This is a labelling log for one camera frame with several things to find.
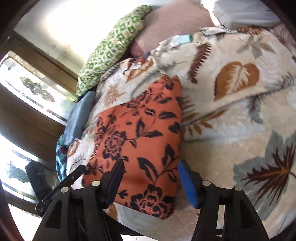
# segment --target blue pillowcase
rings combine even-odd
[[[91,109],[94,106],[95,98],[95,91],[87,92],[71,111],[64,132],[64,146],[67,148],[74,140],[81,138],[82,131],[87,123]]]

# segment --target blue gripper pad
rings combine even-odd
[[[189,173],[186,170],[186,167],[182,161],[178,162],[178,174],[182,182],[183,189],[185,191],[188,202],[193,205],[194,208],[198,207],[198,199],[196,188],[191,180]]]

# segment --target teal patterned fabric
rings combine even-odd
[[[78,96],[98,84],[100,77],[122,57],[135,36],[145,28],[142,18],[151,11],[151,6],[142,5],[117,22],[81,69],[76,91]]]

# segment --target fern print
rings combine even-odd
[[[188,77],[190,81],[194,84],[198,83],[195,76],[198,72],[198,69],[204,63],[204,60],[207,59],[207,57],[209,56],[209,53],[211,52],[211,44],[208,42],[205,44],[201,44],[200,46],[196,47],[196,50],[197,53],[190,65],[190,70],[188,71]]]
[[[240,27],[237,29],[238,32],[243,34],[252,34],[252,35],[259,35],[262,33],[263,28],[258,26],[251,26],[248,28]]]

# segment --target floral blanket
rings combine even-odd
[[[274,35],[259,29],[217,36],[199,32],[192,43],[121,62],[102,76],[82,140],[75,152],[68,150],[67,174],[89,162],[101,112],[139,96],[161,74],[177,76],[183,95],[182,122],[175,127],[183,139],[181,157],[216,186],[241,186],[269,237],[277,235],[296,216],[295,59]],[[81,180],[73,187],[82,187]],[[166,220],[115,207],[119,222],[156,240],[190,240],[199,214],[182,189]],[[223,216],[221,208],[218,228]]]

